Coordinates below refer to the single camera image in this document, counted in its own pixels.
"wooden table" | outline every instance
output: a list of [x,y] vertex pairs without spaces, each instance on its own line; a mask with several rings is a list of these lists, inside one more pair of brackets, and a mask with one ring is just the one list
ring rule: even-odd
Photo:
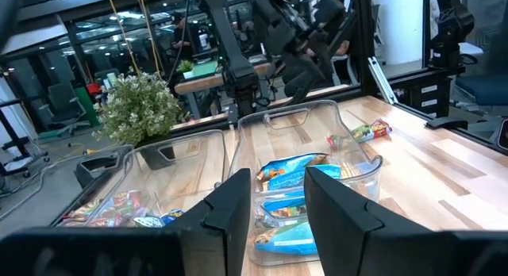
[[[262,63],[260,65],[254,66],[254,69],[256,70],[256,73],[258,75],[263,75],[267,69],[270,67],[270,63]],[[181,82],[178,85],[175,86],[175,91],[177,94],[185,94],[187,98],[189,99],[190,104],[190,111],[194,115],[195,119],[200,119],[201,114],[199,112],[199,106],[196,99],[196,93],[201,90],[208,90],[212,89],[217,86],[222,86],[224,84],[224,81],[222,80],[221,74],[215,74],[209,77],[205,77],[202,79],[196,79],[193,81],[188,82]],[[261,85],[261,90],[266,92],[262,92],[264,96],[267,95],[268,88],[266,85]]]
[[[382,205],[432,230],[508,229],[507,156],[448,130],[427,129],[422,119],[373,97],[342,102],[339,110],[349,128],[370,124],[378,118],[393,128],[389,136],[362,144],[371,157],[384,158]],[[227,156],[232,160],[239,136],[233,130],[224,134]],[[307,142],[325,138],[312,131],[298,132],[296,136]],[[195,150],[193,146],[190,144],[182,151]],[[209,158],[213,158],[216,150],[210,148]],[[213,183],[206,177],[203,180],[208,186]],[[263,267],[251,263],[246,256],[242,274],[307,276],[323,275],[323,271],[319,262]]]

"transparent container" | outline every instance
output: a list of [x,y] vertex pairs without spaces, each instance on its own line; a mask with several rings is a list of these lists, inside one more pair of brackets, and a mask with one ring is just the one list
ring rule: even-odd
[[[247,253],[254,263],[269,266],[318,260],[314,238],[309,237],[303,196],[305,167],[323,168],[323,164],[332,167],[333,171],[322,170],[365,197],[379,200],[383,158],[369,159],[342,122],[335,102],[309,102],[256,113],[240,119],[238,128],[240,142],[229,175],[241,168],[251,169],[252,211]],[[338,137],[335,149],[326,141],[330,135]],[[321,157],[296,168],[285,164],[277,169],[281,165],[271,162],[294,161],[295,156],[306,158],[309,154]],[[270,173],[266,178],[267,164],[276,174]],[[290,182],[283,187],[273,186],[273,181],[281,177]],[[273,204],[285,205],[275,211],[267,209]]]
[[[162,210],[169,200],[209,193],[223,182],[229,160],[222,131],[211,130],[138,148],[125,157],[124,166],[123,180],[87,226],[140,226],[135,219],[161,218],[170,213]],[[198,201],[182,203],[182,208]]]
[[118,146],[46,167],[40,180],[43,190],[53,195],[47,201],[67,199],[61,206],[63,210],[50,218],[53,220],[50,225],[84,226],[100,201],[123,179],[123,159],[133,149],[132,145]]

